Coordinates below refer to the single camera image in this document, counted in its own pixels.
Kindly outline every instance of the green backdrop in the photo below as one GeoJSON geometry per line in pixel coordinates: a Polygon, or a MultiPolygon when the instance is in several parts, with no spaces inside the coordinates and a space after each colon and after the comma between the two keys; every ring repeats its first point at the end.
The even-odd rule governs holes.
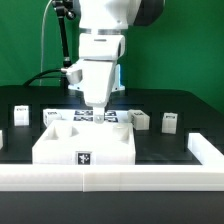
{"type": "MultiPolygon", "coordinates": [[[[47,2],[1,3],[0,85],[22,84],[39,73],[41,23],[47,2]]],[[[187,90],[224,113],[223,9],[223,0],[167,0],[164,13],[153,25],[129,29],[127,52],[120,60],[124,83],[136,88],[187,90]]],[[[75,61],[78,21],[66,21],[66,26],[75,61]]],[[[44,69],[61,64],[58,22],[51,8],[44,69]]]]}

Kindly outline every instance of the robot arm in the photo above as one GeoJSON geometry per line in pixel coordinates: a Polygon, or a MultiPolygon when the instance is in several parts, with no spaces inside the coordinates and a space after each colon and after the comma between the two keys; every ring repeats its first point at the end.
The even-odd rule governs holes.
{"type": "Polygon", "coordinates": [[[122,30],[150,25],[165,0],[73,0],[80,20],[79,60],[67,70],[70,84],[83,83],[84,99],[93,107],[94,121],[104,121],[115,81],[117,60],[125,52],[122,30]]]}

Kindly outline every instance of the black tabletop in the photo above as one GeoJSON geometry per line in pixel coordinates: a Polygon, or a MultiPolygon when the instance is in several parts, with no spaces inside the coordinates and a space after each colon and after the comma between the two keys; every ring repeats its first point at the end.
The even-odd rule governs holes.
{"type": "MultiPolygon", "coordinates": [[[[32,146],[45,130],[45,108],[91,109],[82,97],[58,87],[0,87],[0,163],[32,163],[32,146]],[[29,105],[30,125],[15,127],[16,105],[29,105]]],[[[199,132],[221,152],[224,116],[186,91],[128,89],[112,96],[109,110],[140,109],[147,131],[134,131],[136,165],[200,164],[188,151],[188,133],[199,132]],[[178,114],[177,133],[161,133],[165,112],[178,114]]],[[[0,192],[2,223],[223,223],[223,192],[0,192]]]]}

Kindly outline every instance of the black sticker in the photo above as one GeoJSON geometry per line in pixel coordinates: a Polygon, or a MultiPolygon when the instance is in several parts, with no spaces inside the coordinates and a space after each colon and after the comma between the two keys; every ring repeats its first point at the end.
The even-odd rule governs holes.
{"type": "Polygon", "coordinates": [[[91,164],[91,152],[78,152],[78,165],[90,165],[91,164]]]}
{"type": "Polygon", "coordinates": [[[75,115],[93,116],[92,110],[76,110],[75,115]]]}
{"type": "Polygon", "coordinates": [[[111,122],[111,123],[117,123],[118,119],[116,117],[105,117],[105,121],[111,122]]]}
{"type": "Polygon", "coordinates": [[[111,117],[116,117],[116,111],[115,110],[109,110],[105,113],[105,116],[111,116],[111,117]]]}
{"type": "Polygon", "coordinates": [[[140,115],[144,115],[144,114],[141,112],[138,112],[138,113],[134,113],[134,115],[140,116],[140,115]]]}
{"type": "Polygon", "coordinates": [[[74,121],[93,121],[93,117],[74,117],[74,121]]]}

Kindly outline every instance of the black logo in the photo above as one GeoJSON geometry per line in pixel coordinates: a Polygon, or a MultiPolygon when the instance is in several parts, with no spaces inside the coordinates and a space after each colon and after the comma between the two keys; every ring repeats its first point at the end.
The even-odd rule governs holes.
{"type": "Polygon", "coordinates": [[[91,153],[90,152],[78,152],[78,165],[90,165],[91,153]]]}

